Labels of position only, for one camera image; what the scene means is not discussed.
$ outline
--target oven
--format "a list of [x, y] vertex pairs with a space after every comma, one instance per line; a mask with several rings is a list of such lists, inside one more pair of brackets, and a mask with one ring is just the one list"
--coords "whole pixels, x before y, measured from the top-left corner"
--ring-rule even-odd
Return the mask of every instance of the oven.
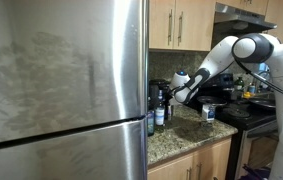
[[219, 74], [201, 86], [188, 104], [189, 107], [201, 112], [202, 104], [196, 100], [199, 96], [214, 96], [227, 101], [227, 105], [216, 108], [215, 114], [215, 119], [238, 129], [238, 133], [232, 136], [227, 180], [239, 179], [246, 174], [242, 167], [249, 163], [253, 141], [277, 131], [274, 110], [260, 110], [245, 99], [231, 100], [232, 87], [233, 75]]

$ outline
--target black cable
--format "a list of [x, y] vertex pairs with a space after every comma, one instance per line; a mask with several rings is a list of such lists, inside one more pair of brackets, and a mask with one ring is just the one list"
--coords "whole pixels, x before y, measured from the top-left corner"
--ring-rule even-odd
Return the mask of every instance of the black cable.
[[246, 68], [240, 61], [234, 59], [238, 65], [247, 73], [250, 74], [252, 77], [256, 78], [257, 80], [263, 82], [264, 84], [270, 86], [271, 88], [273, 88], [274, 90], [278, 91], [279, 93], [283, 94], [283, 89], [275, 86], [274, 84], [272, 84], [271, 82], [267, 81], [266, 79], [263, 79], [260, 75], [252, 73], [248, 68]]

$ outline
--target cabinet handle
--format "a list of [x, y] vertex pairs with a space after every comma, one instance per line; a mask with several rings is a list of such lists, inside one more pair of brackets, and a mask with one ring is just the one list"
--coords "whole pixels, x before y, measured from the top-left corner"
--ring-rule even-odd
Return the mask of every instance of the cabinet handle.
[[199, 171], [198, 171], [198, 180], [201, 180], [202, 163], [200, 163], [199, 165], [197, 165], [197, 168], [199, 168]]
[[172, 32], [172, 9], [169, 13], [169, 27], [168, 27], [168, 45], [171, 42], [171, 32]]
[[189, 176], [189, 180], [192, 179], [191, 175], [192, 175], [192, 167], [190, 167], [190, 169], [187, 169], [187, 175]]
[[181, 16], [179, 17], [179, 35], [178, 35], [178, 46], [182, 41], [182, 19], [183, 19], [183, 11], [181, 12]]

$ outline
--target kitchen appliance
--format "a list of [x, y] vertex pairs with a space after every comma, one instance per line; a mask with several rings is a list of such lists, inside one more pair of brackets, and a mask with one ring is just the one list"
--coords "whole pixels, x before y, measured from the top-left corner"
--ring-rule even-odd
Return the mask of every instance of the kitchen appliance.
[[146, 179], [147, 1], [0, 0], [0, 179]]
[[150, 102], [148, 104], [149, 109], [153, 109], [154, 106], [158, 102], [158, 95], [159, 90], [162, 90], [162, 97], [165, 101], [167, 93], [169, 93], [169, 81], [166, 81], [164, 79], [151, 79], [149, 81], [149, 97]]
[[273, 134], [277, 131], [276, 114], [273, 110], [262, 110], [242, 99], [231, 100], [232, 74], [219, 74], [207, 81], [187, 105], [201, 112], [200, 96], [213, 96], [227, 101], [216, 109], [215, 119], [238, 129], [232, 136], [226, 179], [239, 179], [244, 175], [244, 164], [248, 164], [251, 143], [254, 138]]
[[214, 32], [242, 35], [275, 29], [276, 27], [276, 24], [266, 22], [264, 15], [216, 3]]

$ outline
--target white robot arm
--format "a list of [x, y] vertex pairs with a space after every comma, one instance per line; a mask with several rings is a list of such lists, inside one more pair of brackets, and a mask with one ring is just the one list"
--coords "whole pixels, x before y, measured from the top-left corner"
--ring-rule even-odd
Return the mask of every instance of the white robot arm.
[[[267, 34], [247, 34], [237, 37], [229, 36], [217, 44], [204, 59], [199, 70], [190, 79], [174, 76], [171, 87], [174, 99], [187, 104], [197, 89], [208, 79], [225, 70], [236, 61], [247, 73], [270, 85], [275, 91], [276, 115], [279, 129], [279, 144], [276, 150], [270, 179], [283, 180], [283, 44]], [[244, 63], [267, 63], [273, 84], [257, 74], [251, 73]]]

